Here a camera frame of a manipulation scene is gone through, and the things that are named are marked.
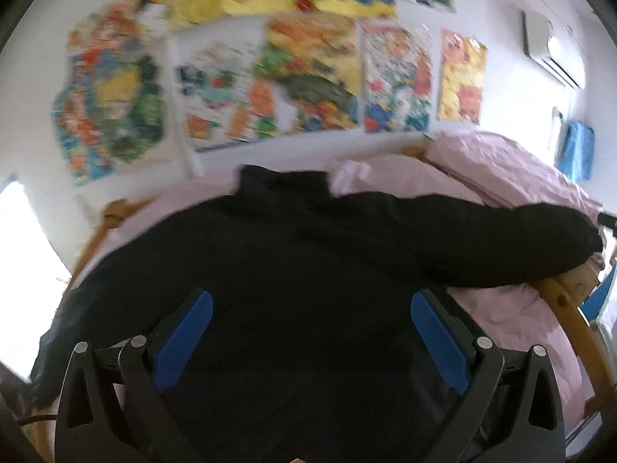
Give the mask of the bright window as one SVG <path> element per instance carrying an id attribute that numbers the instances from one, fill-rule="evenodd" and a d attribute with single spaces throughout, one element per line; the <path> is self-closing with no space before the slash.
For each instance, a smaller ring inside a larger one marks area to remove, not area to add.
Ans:
<path id="1" fill-rule="evenodd" d="M 24 185 L 8 179 L 1 186 L 1 295 L 61 299 L 70 272 L 53 249 Z"/>

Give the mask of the white cup doodle drawing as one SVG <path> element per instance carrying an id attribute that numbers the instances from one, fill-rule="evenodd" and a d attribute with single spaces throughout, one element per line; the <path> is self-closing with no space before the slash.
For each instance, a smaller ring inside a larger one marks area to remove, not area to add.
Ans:
<path id="1" fill-rule="evenodd" d="M 181 118 L 196 152 L 278 135 L 273 83 L 253 72 L 259 54 L 245 41 L 219 41 L 176 67 Z"/>

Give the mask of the wooden bed frame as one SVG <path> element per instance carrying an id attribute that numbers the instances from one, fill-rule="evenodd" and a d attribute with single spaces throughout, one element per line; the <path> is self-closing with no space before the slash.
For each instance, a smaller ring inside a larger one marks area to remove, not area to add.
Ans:
<path id="1" fill-rule="evenodd" d="M 329 184 L 329 179 L 325 171 L 279 172 L 282 174 L 321 174 L 322 179 Z M 233 188 L 238 187 L 239 181 L 241 181 L 241 174 L 239 171 L 235 171 L 235 173 L 238 181 L 236 181 Z M 111 230 L 119 226 L 122 218 L 128 213 L 125 208 L 126 205 L 129 205 L 129 203 L 116 202 L 108 207 L 105 221 L 101 224 L 96 237 L 92 240 L 91 246 L 84 254 L 84 265 L 75 272 L 70 283 L 68 289 L 70 293 L 74 293 L 77 289 L 82 287 L 86 279 L 91 276 L 96 268 L 101 266 L 104 260 L 135 240 L 132 240 L 111 253 L 103 253 L 100 251 L 103 247 L 103 243 L 110 235 Z M 583 300 L 586 299 L 587 295 L 591 293 L 596 286 L 596 273 L 601 267 L 601 264 L 600 261 L 592 259 L 587 264 L 583 264 L 573 271 L 555 277 L 549 281 L 541 282 L 537 287 L 534 287 L 534 289 L 543 291 L 548 301 L 555 306 L 557 317 L 561 319 L 567 329 L 572 333 L 575 351 L 582 355 L 582 360 L 580 362 L 582 363 L 583 375 L 590 375 L 597 393 L 599 395 L 604 395 L 608 391 L 607 385 L 611 376 L 609 366 L 604 359 L 604 352 L 600 350 L 599 345 L 595 341 L 589 318 L 586 317 L 579 308 Z M 583 417 L 592 413 L 593 410 L 590 402 L 586 401 Z"/>

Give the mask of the flying fairy girl drawing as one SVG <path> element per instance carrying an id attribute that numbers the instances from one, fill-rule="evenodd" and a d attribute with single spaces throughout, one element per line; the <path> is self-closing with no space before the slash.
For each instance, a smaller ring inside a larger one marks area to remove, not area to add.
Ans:
<path id="1" fill-rule="evenodd" d="M 68 56 L 91 50 L 119 52 L 141 44 L 137 0 L 113 0 L 78 21 L 66 41 Z"/>

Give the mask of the yellow pig drawing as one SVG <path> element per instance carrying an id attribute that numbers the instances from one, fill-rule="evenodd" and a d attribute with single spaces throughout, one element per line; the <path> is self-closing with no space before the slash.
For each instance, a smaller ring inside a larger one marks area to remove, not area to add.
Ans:
<path id="1" fill-rule="evenodd" d="M 488 49 L 475 37 L 444 29 L 437 118 L 478 124 Z"/>

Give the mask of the orange anime girl drawing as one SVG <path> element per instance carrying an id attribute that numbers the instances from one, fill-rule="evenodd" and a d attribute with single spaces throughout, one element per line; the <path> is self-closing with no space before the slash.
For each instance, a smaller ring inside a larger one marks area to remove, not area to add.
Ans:
<path id="1" fill-rule="evenodd" d="M 56 142 L 75 186 L 114 174 L 108 138 L 101 131 L 94 81 L 100 49 L 70 56 L 66 85 L 53 100 L 51 121 Z"/>

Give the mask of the blue hanging towel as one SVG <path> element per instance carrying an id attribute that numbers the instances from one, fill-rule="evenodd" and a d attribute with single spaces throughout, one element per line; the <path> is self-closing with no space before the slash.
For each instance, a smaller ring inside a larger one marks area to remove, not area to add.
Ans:
<path id="1" fill-rule="evenodd" d="M 565 129 L 555 161 L 556 168 L 570 181 L 590 181 L 595 156 L 595 132 L 578 121 L 570 121 Z"/>

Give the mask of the black padded jacket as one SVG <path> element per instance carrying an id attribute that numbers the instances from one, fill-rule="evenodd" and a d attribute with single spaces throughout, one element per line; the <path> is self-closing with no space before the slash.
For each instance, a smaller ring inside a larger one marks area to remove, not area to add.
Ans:
<path id="1" fill-rule="evenodd" d="M 334 196 L 323 172 L 247 166 L 238 189 L 103 258 L 41 338 L 34 405 L 71 351 L 151 332 L 193 289 L 214 312 L 169 411 L 208 462 L 417 462 L 456 394 L 415 330 L 419 289 L 517 286 L 601 249 L 585 214 L 448 196 Z"/>

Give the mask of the white air conditioner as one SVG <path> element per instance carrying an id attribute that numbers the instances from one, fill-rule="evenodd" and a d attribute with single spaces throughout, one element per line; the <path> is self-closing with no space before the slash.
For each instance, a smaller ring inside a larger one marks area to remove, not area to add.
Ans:
<path id="1" fill-rule="evenodd" d="M 542 14 L 523 12 L 522 23 L 526 56 L 564 86 L 574 90 L 586 88 L 582 55 L 570 41 L 555 32 L 552 22 Z"/>

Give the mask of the pink pillow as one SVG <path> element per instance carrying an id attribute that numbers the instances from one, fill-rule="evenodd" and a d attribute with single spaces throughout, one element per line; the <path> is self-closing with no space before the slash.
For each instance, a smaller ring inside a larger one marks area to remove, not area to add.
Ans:
<path id="1" fill-rule="evenodd" d="M 426 158 L 498 205 L 549 203 L 594 220 L 602 209 L 561 171 L 497 134 L 441 133 L 430 143 Z"/>

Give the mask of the blond anime character drawing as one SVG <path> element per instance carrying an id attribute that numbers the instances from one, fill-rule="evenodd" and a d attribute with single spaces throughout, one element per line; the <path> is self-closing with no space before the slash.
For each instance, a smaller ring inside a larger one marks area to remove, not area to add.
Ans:
<path id="1" fill-rule="evenodd" d="M 135 164 L 164 138 L 160 67 L 149 53 L 116 66 L 95 84 L 97 130 L 110 156 Z"/>

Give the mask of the pink duvet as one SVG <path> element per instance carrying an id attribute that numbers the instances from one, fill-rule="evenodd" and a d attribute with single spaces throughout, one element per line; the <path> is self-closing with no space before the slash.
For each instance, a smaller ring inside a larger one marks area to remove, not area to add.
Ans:
<path id="1" fill-rule="evenodd" d="M 325 171 L 329 187 L 338 196 L 360 191 L 383 191 L 400 198 L 443 194 L 482 205 L 502 206 L 476 193 L 463 181 L 404 149 L 401 153 L 371 153 L 349 158 L 307 156 L 271 164 L 273 171 Z M 101 252 L 111 253 L 176 212 L 231 193 L 238 181 L 235 171 L 206 171 L 200 178 L 167 187 L 153 202 L 136 207 L 111 230 Z M 538 340 L 549 351 L 561 394 L 566 429 L 583 420 L 585 387 L 582 355 L 574 349 L 572 333 L 557 317 L 545 293 L 528 284 L 498 289 L 454 289 L 453 296 L 498 344 L 521 349 Z"/>

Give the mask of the colourful comic doodle drawing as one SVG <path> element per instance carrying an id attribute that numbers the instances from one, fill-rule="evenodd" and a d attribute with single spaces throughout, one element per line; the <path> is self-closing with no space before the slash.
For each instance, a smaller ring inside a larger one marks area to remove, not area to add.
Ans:
<path id="1" fill-rule="evenodd" d="M 431 39 L 426 28 L 392 21 L 362 27 L 364 128 L 368 133 L 428 131 L 432 111 Z"/>

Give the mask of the yellow dinosaur landscape drawing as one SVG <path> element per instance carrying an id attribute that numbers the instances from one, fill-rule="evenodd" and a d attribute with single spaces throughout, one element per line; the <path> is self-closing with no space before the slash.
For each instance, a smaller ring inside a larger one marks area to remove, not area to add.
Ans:
<path id="1" fill-rule="evenodd" d="M 265 23 L 259 78 L 285 91 L 295 109 L 293 133 L 357 125 L 362 82 L 357 23 L 325 13 L 280 14 Z"/>

